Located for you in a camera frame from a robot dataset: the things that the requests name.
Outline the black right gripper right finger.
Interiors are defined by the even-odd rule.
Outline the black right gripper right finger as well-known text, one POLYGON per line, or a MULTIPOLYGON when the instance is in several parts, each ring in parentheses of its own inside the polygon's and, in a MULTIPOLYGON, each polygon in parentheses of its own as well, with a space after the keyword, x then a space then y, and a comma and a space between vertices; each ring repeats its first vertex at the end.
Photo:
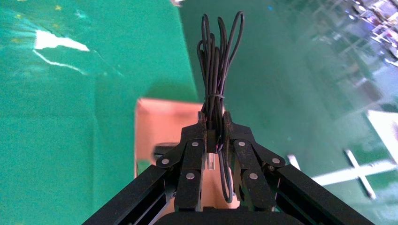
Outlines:
POLYGON ((276 194, 264 174, 285 166, 285 160, 258 144, 251 129, 234 123, 228 111, 223 114, 223 131, 233 189, 240 206, 249 211, 272 211, 276 194))

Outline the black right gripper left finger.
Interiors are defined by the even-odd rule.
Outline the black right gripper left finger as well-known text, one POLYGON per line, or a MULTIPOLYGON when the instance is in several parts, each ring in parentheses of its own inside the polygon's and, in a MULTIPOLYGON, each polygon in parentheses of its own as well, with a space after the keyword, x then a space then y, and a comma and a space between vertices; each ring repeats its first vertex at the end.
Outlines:
POLYGON ((206 135, 206 119, 199 112, 196 124, 182 128, 179 144, 156 160, 156 166, 176 176, 176 212, 200 211, 206 135))

